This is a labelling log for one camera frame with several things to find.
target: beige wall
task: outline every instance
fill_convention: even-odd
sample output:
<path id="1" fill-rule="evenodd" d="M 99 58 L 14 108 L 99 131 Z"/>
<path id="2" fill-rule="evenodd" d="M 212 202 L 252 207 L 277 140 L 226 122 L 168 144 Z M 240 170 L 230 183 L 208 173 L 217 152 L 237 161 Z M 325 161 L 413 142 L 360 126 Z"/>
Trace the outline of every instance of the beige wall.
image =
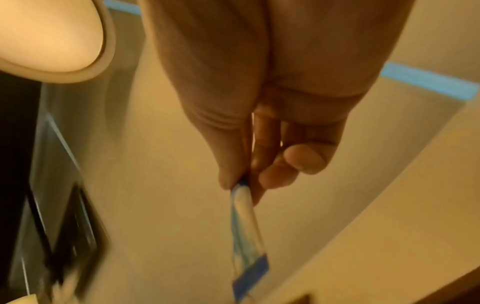
<path id="1" fill-rule="evenodd" d="M 416 0 L 391 59 L 480 82 L 480 2 Z"/>
<path id="2" fill-rule="evenodd" d="M 151 47 L 143 48 L 139 18 L 113 16 L 111 68 L 47 91 L 110 238 L 84 302 L 230 302 L 228 194 Z M 254 294 L 266 295 L 324 247 L 461 105 L 380 79 L 352 113 L 331 166 L 268 193 L 256 209 L 271 274 Z"/>
<path id="3" fill-rule="evenodd" d="M 408 304 L 478 268 L 479 134 L 477 99 L 263 304 L 304 293 L 314 303 Z"/>

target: painter's tape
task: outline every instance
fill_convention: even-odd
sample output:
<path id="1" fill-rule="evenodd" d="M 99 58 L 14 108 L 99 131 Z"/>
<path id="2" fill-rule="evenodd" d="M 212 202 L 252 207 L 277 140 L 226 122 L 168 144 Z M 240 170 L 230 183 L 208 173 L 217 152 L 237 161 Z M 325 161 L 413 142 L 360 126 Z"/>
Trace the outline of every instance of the painter's tape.
<path id="1" fill-rule="evenodd" d="M 140 16 L 140 8 L 138 5 L 126 3 L 118 0 L 103 0 L 105 6 L 111 10 L 125 12 Z"/>
<path id="2" fill-rule="evenodd" d="M 478 83 L 395 63 L 386 63 L 380 75 L 463 101 L 471 100 L 479 91 Z"/>

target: hand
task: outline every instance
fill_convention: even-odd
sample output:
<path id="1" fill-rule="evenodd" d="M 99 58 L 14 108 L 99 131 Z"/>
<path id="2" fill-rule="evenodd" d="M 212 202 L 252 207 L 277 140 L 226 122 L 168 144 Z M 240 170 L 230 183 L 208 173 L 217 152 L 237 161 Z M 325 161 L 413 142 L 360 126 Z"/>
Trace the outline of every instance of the hand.
<path id="1" fill-rule="evenodd" d="M 143 1 L 147 34 L 212 150 L 221 187 L 249 173 L 254 203 L 331 161 L 350 110 L 378 77 L 413 4 Z"/>

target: light blue tape strip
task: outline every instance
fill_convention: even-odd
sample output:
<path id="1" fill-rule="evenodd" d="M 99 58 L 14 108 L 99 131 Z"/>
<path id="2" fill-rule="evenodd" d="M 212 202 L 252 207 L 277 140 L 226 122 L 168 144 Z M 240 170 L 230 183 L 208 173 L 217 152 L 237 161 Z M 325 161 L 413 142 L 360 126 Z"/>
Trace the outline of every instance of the light blue tape strip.
<path id="1" fill-rule="evenodd" d="M 479 91 L 477 83 L 395 63 L 386 63 L 380 75 L 463 101 L 471 100 Z"/>
<path id="2" fill-rule="evenodd" d="M 140 16 L 140 8 L 138 5 L 126 3 L 118 0 L 103 0 L 105 6 L 111 10 L 121 11 Z"/>

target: small packet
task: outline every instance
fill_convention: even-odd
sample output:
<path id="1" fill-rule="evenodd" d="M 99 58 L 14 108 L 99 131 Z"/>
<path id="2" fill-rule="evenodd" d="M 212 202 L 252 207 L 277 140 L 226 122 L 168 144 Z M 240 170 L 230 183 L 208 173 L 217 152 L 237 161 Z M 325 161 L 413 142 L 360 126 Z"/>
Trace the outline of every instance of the small packet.
<path id="1" fill-rule="evenodd" d="M 246 178 L 230 193 L 231 234 L 233 237 L 233 296 L 240 302 L 269 270 L 269 261 L 254 213 Z"/>

